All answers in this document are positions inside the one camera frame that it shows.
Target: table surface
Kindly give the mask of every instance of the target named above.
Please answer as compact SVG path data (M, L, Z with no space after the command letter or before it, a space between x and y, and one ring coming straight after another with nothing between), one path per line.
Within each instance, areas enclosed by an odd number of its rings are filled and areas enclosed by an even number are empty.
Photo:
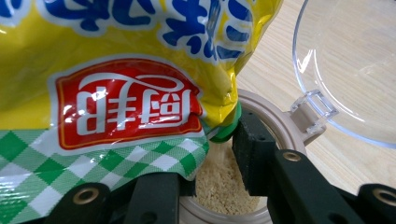
M294 26L304 0L284 0L250 61L237 77L238 88L259 94L282 111L302 95L291 58ZM332 125L306 147L308 158L327 180L357 193L360 185L396 188L396 149L374 146L341 133Z

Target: snack bag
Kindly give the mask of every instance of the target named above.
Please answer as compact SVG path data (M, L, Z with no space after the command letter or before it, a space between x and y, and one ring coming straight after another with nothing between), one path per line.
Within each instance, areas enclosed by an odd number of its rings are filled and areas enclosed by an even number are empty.
M194 179L280 0L0 0L0 222L74 186Z

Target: clear plastic lid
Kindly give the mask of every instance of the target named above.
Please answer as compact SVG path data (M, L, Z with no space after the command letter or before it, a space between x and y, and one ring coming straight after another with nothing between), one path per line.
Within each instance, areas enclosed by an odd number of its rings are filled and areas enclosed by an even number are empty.
M396 148L396 1L306 0L293 62L308 101L345 133ZM337 111L334 117L329 116Z

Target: black plastic part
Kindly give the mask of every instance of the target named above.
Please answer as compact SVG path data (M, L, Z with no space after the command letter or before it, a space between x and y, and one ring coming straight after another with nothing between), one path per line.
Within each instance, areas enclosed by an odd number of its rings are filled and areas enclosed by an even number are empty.
M262 121L244 110L233 134L233 154L249 195L268 195L271 181L268 164L275 150L276 141Z
M110 190L104 184L87 183L69 190L45 219L46 224L108 223Z
M272 184L280 188L293 211L295 220L291 223L363 223L304 154L279 150L275 153L272 170L275 177ZM271 216L274 212L279 216L282 211L271 204L269 212Z
M179 176L155 173L137 178L123 223L178 223Z

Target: pouring powder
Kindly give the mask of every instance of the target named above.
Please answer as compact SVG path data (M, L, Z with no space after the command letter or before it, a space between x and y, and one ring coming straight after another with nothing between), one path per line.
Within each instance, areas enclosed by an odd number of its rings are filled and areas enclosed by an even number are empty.
M254 212L260 200L245 190L231 142L210 143L205 162L196 176L196 192L196 202L226 215Z

